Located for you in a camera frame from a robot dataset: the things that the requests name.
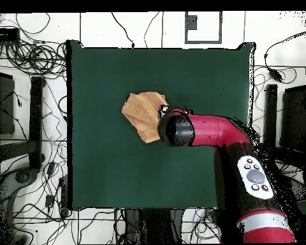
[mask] green table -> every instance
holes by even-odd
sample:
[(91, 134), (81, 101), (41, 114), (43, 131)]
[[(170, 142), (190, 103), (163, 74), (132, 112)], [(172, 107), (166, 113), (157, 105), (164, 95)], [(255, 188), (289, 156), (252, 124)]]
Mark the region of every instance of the green table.
[(237, 50), (81, 48), (68, 43), (72, 207), (217, 206), (213, 150), (168, 147), (159, 140), (146, 144), (121, 108), (129, 93), (157, 91), (169, 104), (195, 114), (246, 123), (253, 52), (253, 43)]

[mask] power cord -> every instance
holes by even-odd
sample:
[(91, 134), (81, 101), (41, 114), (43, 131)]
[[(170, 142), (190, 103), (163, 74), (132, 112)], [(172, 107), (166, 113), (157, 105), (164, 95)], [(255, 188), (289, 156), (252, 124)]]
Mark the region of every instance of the power cord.
[[(150, 24), (151, 24), (151, 23), (153, 22), (153, 20), (159, 15), (159, 13), (160, 13), (160, 11), (152, 18), (152, 20), (150, 21)], [(144, 42), (145, 42), (146, 48), (147, 48), (147, 44), (146, 44), (146, 39), (145, 39), (145, 37), (146, 37), (147, 31), (148, 31), (149, 28), (150, 28), (150, 24), (149, 24), (149, 26), (147, 27), (146, 32), (145, 32), (145, 34), (144, 34)]]
[(270, 68), (270, 67), (267, 65), (267, 63), (266, 63), (266, 58), (268, 57), (268, 51), (269, 51), (272, 47), (274, 47), (274, 46), (276, 46), (276, 45), (278, 45), (278, 44), (280, 44), (280, 43), (284, 43), (285, 41), (292, 40), (293, 38), (297, 38), (297, 37), (299, 37), (299, 36), (302, 36), (303, 34), (306, 34), (306, 31), (300, 32), (300, 33), (298, 33), (298, 34), (294, 34), (294, 35), (290, 36), (289, 38), (286, 38), (286, 39), (284, 39), (284, 40), (282, 40), (282, 41), (279, 41), (279, 42), (277, 42), (277, 43), (274, 43), (273, 45), (271, 45), (271, 46), (266, 50), (266, 52), (265, 52), (265, 54), (264, 54), (265, 66), (266, 66), (266, 68), (268, 69), (269, 74), (271, 75), (271, 77), (272, 77), (274, 80), (276, 80), (276, 81), (278, 81), (278, 82), (280, 82), (280, 83), (282, 83), (282, 84), (290, 84), (290, 82), (283, 82), (283, 78), (282, 78), (281, 74), (278, 72), (278, 70), (272, 69), (272, 68)]
[(127, 39), (131, 42), (131, 48), (134, 48), (134, 47), (135, 47), (134, 41), (131, 40), (131, 39), (129, 38), (127, 31), (126, 31), (125, 28), (118, 22), (118, 20), (115, 18), (115, 15), (113, 14), (113, 12), (111, 12), (111, 14), (112, 14), (112, 17), (115, 19), (116, 23), (118, 23), (118, 25), (120, 25), (120, 27), (123, 28), (123, 30), (125, 31), (125, 34), (126, 34), (126, 36), (127, 36)]

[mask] cable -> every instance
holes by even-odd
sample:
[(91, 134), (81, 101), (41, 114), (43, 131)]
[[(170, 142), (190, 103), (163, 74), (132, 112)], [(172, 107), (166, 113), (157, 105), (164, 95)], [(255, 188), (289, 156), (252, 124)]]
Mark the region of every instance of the cable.
[(42, 245), (48, 245), (49, 242), (52, 242), (53, 239), (51, 240), (51, 238), (53, 237), (53, 235), (58, 232), (62, 227), (64, 227), (64, 229), (59, 233), (57, 234), (57, 236), (55, 236), (55, 240), (58, 238), (58, 236), (66, 229), (68, 223), (70, 222), (71, 220), (69, 220), (65, 225), (61, 225), (58, 227), (58, 229), (48, 238), (47, 242), (46, 243), (43, 243)]
[(48, 215), (47, 213), (45, 213), (44, 211), (42, 211), (41, 209), (39, 209), (38, 207), (36, 207), (35, 205), (31, 204), (31, 203), (28, 203), (26, 204), (25, 206), (23, 206), (23, 208), (18, 211), (18, 213), (16, 215), (14, 215), (13, 219), (15, 219), (21, 212), (22, 210), (27, 206), (27, 205), (31, 205), (32, 207), (34, 207), (35, 209), (37, 209), (38, 211), (40, 211), (42, 214), (44, 214), (46, 217), (50, 218), (52, 221), (56, 221), (56, 222), (61, 222), (62, 219), (56, 219), (56, 218), (53, 218), (51, 217), (50, 215)]
[(301, 35), (303, 35), (303, 34), (306, 34), (306, 31), (300, 32), (300, 33), (298, 33), (298, 34), (294, 34), (294, 35), (290, 36), (289, 38), (286, 38), (286, 39), (284, 39), (284, 40), (282, 40), (282, 41), (279, 41), (279, 42), (277, 42), (277, 43), (274, 43), (273, 45), (271, 45), (271, 46), (266, 50), (266, 52), (265, 52), (265, 54), (264, 54), (265, 66), (266, 66), (266, 68), (268, 69), (268, 71), (269, 71), (270, 75), (272, 76), (272, 78), (274, 78), (276, 81), (278, 81), (278, 82), (280, 82), (280, 83), (283, 83), (283, 84), (290, 84), (290, 82), (289, 82), (289, 83), (288, 83), (288, 82), (287, 82), (287, 83), (286, 83), (286, 82), (283, 82), (283, 79), (282, 79), (281, 75), (279, 74), (279, 72), (278, 72), (277, 70), (275, 70), (275, 69), (271, 69), (271, 68), (267, 65), (267, 63), (266, 63), (266, 58), (268, 57), (268, 51), (269, 51), (272, 47), (274, 47), (274, 46), (276, 46), (276, 45), (278, 45), (278, 44), (280, 44), (280, 43), (284, 43), (285, 41), (292, 40), (293, 38), (297, 38), (297, 37), (299, 37), (299, 36), (301, 36)]
[(118, 25), (120, 25), (121, 28), (123, 28), (123, 30), (125, 31), (125, 34), (127, 36), (127, 39), (131, 42), (131, 48), (135, 47), (134, 42), (129, 38), (127, 31), (124, 29), (124, 27), (118, 22), (118, 20), (115, 18), (115, 15), (113, 14), (113, 12), (111, 12), (112, 17), (115, 19), (115, 21), (118, 23)]
[(49, 24), (49, 22), (51, 21), (50, 15), (49, 15), (48, 13), (45, 13), (45, 14), (47, 14), (47, 16), (48, 16), (48, 22), (47, 22), (47, 24), (46, 24), (45, 27), (42, 28), (41, 30), (32, 33), (32, 32), (28, 32), (28, 31), (26, 31), (26, 30), (23, 30), (23, 29), (21, 28), (21, 26), (20, 26), (20, 24), (19, 24), (19, 22), (18, 22), (18, 19), (17, 19), (17, 15), (18, 15), (18, 14), (19, 14), (19, 13), (16, 13), (16, 23), (17, 23), (17, 25), (19, 26), (20, 30), (21, 30), (25, 35), (26, 35), (26, 33), (27, 33), (27, 34), (39, 34), (39, 33), (41, 33), (43, 30), (45, 30), (45, 29), (48, 27), (48, 24)]
[(62, 111), (61, 110), (61, 107), (60, 107), (60, 102), (63, 100), (63, 99), (65, 99), (65, 98), (67, 98), (67, 95), (65, 95), (65, 96), (63, 96), (60, 100), (59, 100), (59, 102), (58, 102), (58, 109), (60, 110), (60, 112), (62, 112), (62, 113), (64, 113), (64, 114), (67, 114), (67, 112), (65, 112), (65, 111)]
[(14, 228), (15, 230), (17, 230), (17, 231), (21, 231), (21, 232), (23, 232), (23, 233), (27, 233), (27, 234), (31, 235), (31, 236), (32, 236), (32, 239), (31, 239), (31, 241), (30, 241), (30, 243), (29, 243), (28, 245), (31, 245), (31, 244), (32, 244), (33, 239), (34, 239), (34, 234), (33, 234), (33, 233), (28, 232), (28, 231), (26, 231), (26, 230), (22, 230), (22, 229), (20, 229), (20, 228), (17, 228), (17, 227), (15, 227), (15, 225), (13, 225), (13, 228)]
[(89, 228), (89, 227), (90, 227), (90, 225), (94, 222), (94, 219), (96, 218), (96, 216), (97, 216), (98, 214), (112, 214), (112, 213), (114, 213), (114, 211), (111, 211), (111, 212), (104, 212), (104, 211), (97, 212), (97, 213), (94, 215), (92, 221), (91, 221), (86, 227), (84, 227), (83, 229), (81, 229), (81, 231), (80, 231), (80, 238), (79, 238), (79, 244), (80, 244), (80, 242), (82, 241), (82, 232), (83, 232), (86, 228)]
[[(153, 20), (159, 15), (159, 13), (160, 13), (160, 11), (152, 18), (152, 20), (150, 21), (150, 24), (151, 24), (151, 23), (153, 22)], [(150, 28), (150, 24), (149, 24), (149, 26), (147, 27), (146, 32), (145, 32), (145, 34), (144, 34), (144, 42), (145, 42), (146, 48), (147, 48), (147, 44), (146, 44), (146, 39), (145, 39), (145, 37), (146, 37), (147, 31), (148, 31), (149, 28)]]

